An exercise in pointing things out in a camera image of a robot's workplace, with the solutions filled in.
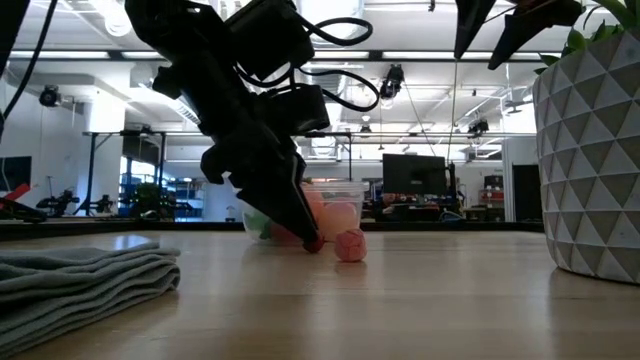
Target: planter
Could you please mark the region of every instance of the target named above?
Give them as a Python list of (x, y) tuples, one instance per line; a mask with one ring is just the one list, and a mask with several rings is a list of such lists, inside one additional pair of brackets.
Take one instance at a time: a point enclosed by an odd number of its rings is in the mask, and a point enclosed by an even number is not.
[(547, 245), (565, 270), (640, 283), (640, 30), (534, 84)]

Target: folded cloth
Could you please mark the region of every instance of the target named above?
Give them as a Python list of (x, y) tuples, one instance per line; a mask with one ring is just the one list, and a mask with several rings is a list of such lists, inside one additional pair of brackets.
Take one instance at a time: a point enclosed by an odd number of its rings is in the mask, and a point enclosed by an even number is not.
[(50, 253), (47, 263), (46, 251), (0, 252), (6, 260), (0, 265), (0, 299), (7, 300), (0, 303), (0, 358), (175, 290), (180, 282), (179, 251), (157, 244)]

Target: wooden table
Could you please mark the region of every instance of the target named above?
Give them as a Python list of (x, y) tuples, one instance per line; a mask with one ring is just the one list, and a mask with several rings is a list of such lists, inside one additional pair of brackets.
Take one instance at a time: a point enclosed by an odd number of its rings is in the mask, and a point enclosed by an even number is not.
[(530, 233), (368, 233), (366, 262), (243, 233), (139, 233), (0, 248), (159, 241), (179, 293), (17, 359), (639, 359), (640, 289), (556, 270)]

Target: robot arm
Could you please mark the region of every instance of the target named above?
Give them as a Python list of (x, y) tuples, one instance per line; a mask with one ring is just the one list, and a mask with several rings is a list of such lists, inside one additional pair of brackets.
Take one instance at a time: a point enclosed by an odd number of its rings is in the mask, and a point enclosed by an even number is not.
[[(316, 242), (317, 224), (300, 187), (306, 164), (291, 136), (330, 125), (323, 90), (292, 81), (284, 91), (257, 95), (243, 79), (259, 82), (251, 76), (264, 80), (287, 63), (282, 80), (292, 79), (293, 69), (313, 58), (309, 36), (318, 28), (290, 0), (254, 0), (226, 22), (210, 6), (186, 0), (128, 0), (125, 7), (140, 39), (171, 62), (153, 89), (184, 96), (215, 142), (202, 157), (207, 179), (222, 184), (230, 173), (239, 199), (305, 243)], [(358, 41), (371, 35), (370, 24), (346, 20), (367, 27)]]

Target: plastic cup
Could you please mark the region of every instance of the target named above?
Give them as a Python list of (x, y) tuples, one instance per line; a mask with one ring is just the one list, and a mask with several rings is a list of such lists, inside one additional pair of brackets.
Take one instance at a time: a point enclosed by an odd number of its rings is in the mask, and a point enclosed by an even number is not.
[[(335, 242), (339, 234), (360, 228), (366, 188), (367, 186), (360, 182), (329, 182), (302, 186), (325, 241)], [(243, 222), (249, 236), (258, 243), (299, 245), (302, 242), (283, 226), (274, 223), (248, 204), (244, 204), (243, 207)]]

